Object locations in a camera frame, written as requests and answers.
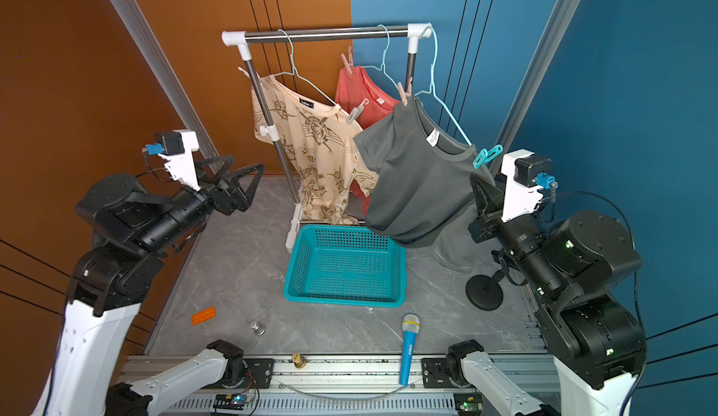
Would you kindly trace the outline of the teal clothespin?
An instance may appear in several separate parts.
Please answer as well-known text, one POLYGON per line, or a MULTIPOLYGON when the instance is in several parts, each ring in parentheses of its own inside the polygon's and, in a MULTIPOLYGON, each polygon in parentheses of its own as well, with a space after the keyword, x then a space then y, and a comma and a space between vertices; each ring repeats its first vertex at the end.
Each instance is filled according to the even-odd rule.
POLYGON ((479 169, 480 167, 490 163, 495 158, 503 153, 503 146, 501 144, 495 145, 490 150, 482 149, 478 151, 477 156, 473 160, 473 167, 479 169))

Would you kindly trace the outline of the beige patterned cloth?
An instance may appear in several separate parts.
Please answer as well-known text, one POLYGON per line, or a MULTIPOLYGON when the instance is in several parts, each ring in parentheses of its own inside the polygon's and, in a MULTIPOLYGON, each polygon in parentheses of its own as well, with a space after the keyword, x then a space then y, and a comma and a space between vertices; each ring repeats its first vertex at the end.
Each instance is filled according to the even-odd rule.
POLYGON ((305 98, 273 77, 260 80, 280 145, 301 183, 302 218, 356 225, 347 214, 351 185, 369 195, 379 175, 364 163, 353 138, 362 132, 348 113, 305 98))

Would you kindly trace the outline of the grey garment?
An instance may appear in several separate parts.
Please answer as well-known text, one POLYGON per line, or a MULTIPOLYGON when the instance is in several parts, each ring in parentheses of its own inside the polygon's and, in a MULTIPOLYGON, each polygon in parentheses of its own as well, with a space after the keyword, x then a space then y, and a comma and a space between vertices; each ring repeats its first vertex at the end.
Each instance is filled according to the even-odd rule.
POLYGON ((445 268, 473 272, 480 250, 469 233, 478 216, 470 179, 494 180, 487 167, 474 167, 476 147, 440 129, 418 98, 399 102, 353 141, 378 176, 366 227, 406 249, 431 249, 445 268))

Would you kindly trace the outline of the light grey clothespin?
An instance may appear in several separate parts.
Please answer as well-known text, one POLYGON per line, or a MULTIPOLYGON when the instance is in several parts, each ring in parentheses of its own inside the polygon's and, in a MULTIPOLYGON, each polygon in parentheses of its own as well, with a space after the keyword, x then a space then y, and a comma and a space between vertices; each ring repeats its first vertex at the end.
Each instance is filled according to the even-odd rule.
POLYGON ((240 71, 245 77, 247 77, 248 79, 251 78, 250 73, 249 73, 247 70, 245 70, 244 68, 237 67, 237 70, 239 70, 239 71, 240 71))

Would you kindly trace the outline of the cream white clothespin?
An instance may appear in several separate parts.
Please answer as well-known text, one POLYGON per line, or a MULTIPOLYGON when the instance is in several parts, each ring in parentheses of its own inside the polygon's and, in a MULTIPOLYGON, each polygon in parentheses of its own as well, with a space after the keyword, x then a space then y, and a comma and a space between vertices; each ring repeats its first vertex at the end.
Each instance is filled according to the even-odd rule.
POLYGON ((347 124, 352 124, 353 122, 355 122, 356 119, 362 114, 368 103, 369 100, 365 98, 358 106, 353 108, 347 117, 347 124))

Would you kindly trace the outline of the red t-shirt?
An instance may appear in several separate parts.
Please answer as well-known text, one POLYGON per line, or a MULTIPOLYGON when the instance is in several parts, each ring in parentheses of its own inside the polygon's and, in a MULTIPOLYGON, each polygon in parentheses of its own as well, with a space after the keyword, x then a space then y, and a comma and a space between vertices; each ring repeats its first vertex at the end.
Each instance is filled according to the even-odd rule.
POLYGON ((351 113, 355 108, 361 112, 355 118, 363 129, 367 129, 392 113, 398 101, 375 85, 364 67, 343 68, 338 74, 334 96, 344 111, 351 113))

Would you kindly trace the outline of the beige clothespin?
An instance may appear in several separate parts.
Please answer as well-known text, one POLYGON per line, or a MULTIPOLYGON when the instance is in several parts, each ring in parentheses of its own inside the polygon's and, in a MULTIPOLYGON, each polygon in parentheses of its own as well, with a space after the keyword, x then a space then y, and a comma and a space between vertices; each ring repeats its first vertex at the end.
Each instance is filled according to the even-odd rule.
POLYGON ((401 103, 404 106, 409 105, 409 102, 412 99, 412 83, 413 83, 413 77, 409 77, 406 85, 403 85, 402 83, 398 83, 396 85, 396 89, 398 89, 398 94, 399 94, 401 103))

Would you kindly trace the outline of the light green wire hanger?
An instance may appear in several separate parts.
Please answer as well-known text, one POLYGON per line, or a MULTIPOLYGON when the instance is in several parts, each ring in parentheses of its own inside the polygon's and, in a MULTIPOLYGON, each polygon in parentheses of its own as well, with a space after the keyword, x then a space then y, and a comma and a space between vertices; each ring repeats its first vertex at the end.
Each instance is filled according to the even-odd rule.
POLYGON ((375 29, 381 31, 381 38, 384 40, 383 49, 381 55, 379 55, 380 42, 379 38, 371 38, 370 40, 364 40, 359 42, 358 48, 360 65, 366 70, 373 70, 375 73, 379 72, 383 76, 383 81, 390 84, 390 92, 396 92, 398 83, 387 71, 387 55, 391 46, 391 36, 388 27, 384 24, 375 26, 375 29))

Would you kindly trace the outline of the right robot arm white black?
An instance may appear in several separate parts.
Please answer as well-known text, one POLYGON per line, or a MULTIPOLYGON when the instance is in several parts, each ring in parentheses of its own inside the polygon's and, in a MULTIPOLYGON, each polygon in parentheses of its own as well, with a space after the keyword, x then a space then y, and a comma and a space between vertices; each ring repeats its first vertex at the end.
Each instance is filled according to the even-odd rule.
POLYGON ((611 289, 641 268, 628 224, 581 210, 545 228, 536 212, 503 221, 504 193, 488 181, 470 180, 478 215, 469 225, 476 242, 498 240, 498 270, 466 284, 469 302, 483 311, 504 299, 501 281, 522 274, 536 300, 534 313, 560 385, 554 408, 530 397, 494 364, 477 341, 452 345, 449 374, 459 387, 477 389, 502 415, 626 415, 647 365, 647 339, 638 311, 629 311, 611 289))

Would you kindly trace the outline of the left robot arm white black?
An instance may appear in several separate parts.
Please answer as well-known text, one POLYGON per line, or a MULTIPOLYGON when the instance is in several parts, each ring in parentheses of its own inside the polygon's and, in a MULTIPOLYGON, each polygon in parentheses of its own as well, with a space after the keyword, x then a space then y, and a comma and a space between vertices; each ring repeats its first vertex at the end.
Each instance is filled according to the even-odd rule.
POLYGON ((112 384, 126 334, 169 250, 178 251, 213 212, 248 210, 264 173, 255 164, 233 169, 233 157, 192 162, 196 187, 154 195, 134 175, 97 182, 77 205, 95 231, 93 249, 71 275, 54 364, 37 415, 157 415, 210 384, 235 385, 245 375, 241 348, 217 340, 191 359, 135 382, 112 384))

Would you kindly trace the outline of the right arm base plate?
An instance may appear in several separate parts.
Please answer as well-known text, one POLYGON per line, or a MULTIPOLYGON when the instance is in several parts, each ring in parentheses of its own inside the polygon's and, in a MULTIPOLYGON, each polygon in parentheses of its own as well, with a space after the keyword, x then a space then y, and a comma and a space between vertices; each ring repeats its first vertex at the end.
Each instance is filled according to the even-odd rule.
POLYGON ((439 388, 452 388, 452 389, 469 389, 473 388, 473 385, 468 382, 457 382, 452 376, 455 372, 459 374, 462 369, 464 359, 456 360, 450 364, 450 360, 447 358, 424 358, 421 360, 422 369, 422 380, 424 388, 427 389, 439 389, 439 388))

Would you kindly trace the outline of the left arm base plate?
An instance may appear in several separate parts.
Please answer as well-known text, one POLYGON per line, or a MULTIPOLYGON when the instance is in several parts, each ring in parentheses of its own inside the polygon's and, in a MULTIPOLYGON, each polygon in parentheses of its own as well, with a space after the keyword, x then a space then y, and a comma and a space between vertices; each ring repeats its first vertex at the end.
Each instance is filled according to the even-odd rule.
POLYGON ((231 360, 224 375, 213 387, 244 390, 257 385, 260 390, 269 389, 274 366, 275 360, 272 358, 231 360))

